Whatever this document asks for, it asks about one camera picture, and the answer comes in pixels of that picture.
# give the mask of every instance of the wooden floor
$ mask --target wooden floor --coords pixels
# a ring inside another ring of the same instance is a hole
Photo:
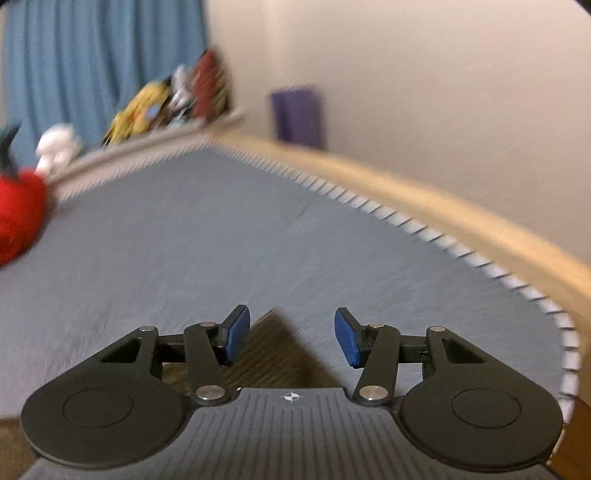
[[[578,398],[552,468],[564,480],[591,479],[591,407]]]

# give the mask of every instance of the white stuffed toy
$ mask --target white stuffed toy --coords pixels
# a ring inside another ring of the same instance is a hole
[[[189,106],[193,101],[193,95],[191,94],[192,77],[193,72],[186,65],[179,65],[174,71],[170,80],[173,97],[168,104],[168,108],[172,112],[176,112]]]
[[[82,144],[76,137],[74,126],[70,124],[57,124],[46,130],[37,145],[36,173],[47,177],[51,173],[64,170],[74,160]]]

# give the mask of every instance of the stitched edge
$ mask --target stitched edge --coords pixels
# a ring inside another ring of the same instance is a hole
[[[125,177],[131,172],[160,163],[170,158],[176,158],[187,153],[198,150],[208,150],[216,154],[224,155],[246,165],[261,169],[276,176],[289,178],[296,184],[301,185],[312,192],[327,196],[340,203],[347,204],[372,215],[378,220],[386,221],[392,226],[401,228],[409,235],[416,235],[425,243],[431,243],[446,251],[455,258],[461,258],[472,268],[481,270],[487,277],[497,280],[509,290],[515,291],[523,296],[525,301],[536,304],[544,314],[549,315],[555,325],[562,333],[563,347],[563,375],[560,386],[560,396],[557,398],[560,410],[562,411],[564,424],[568,424],[574,410],[574,398],[579,392],[578,371],[581,368],[580,340],[575,330],[574,322],[570,316],[552,299],[548,298],[537,288],[522,281],[516,275],[511,274],[501,265],[488,260],[483,255],[475,252],[451,235],[435,230],[418,220],[415,220],[404,213],[391,209],[379,202],[358,195],[352,190],[344,189],[326,179],[289,167],[269,157],[261,157],[239,148],[230,147],[223,142],[216,140],[198,140],[183,148],[178,148],[170,153],[153,155],[141,161],[122,166],[108,174],[97,177],[92,181],[73,187],[70,191],[62,194],[59,203],[78,196],[83,192],[92,190],[108,181]],[[556,444],[555,450],[559,447],[561,439]]]

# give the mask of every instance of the logo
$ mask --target logo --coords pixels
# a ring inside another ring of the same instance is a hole
[[[286,393],[285,395],[283,395],[281,398],[283,398],[284,400],[287,400],[289,403],[293,403],[302,397],[301,397],[301,395],[298,395],[296,392],[289,392],[289,393]]]

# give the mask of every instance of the blue curtain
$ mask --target blue curtain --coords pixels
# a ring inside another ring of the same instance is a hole
[[[20,165],[36,164],[41,134],[72,123],[100,143],[115,113],[150,80],[205,49],[202,0],[11,0],[4,101]]]

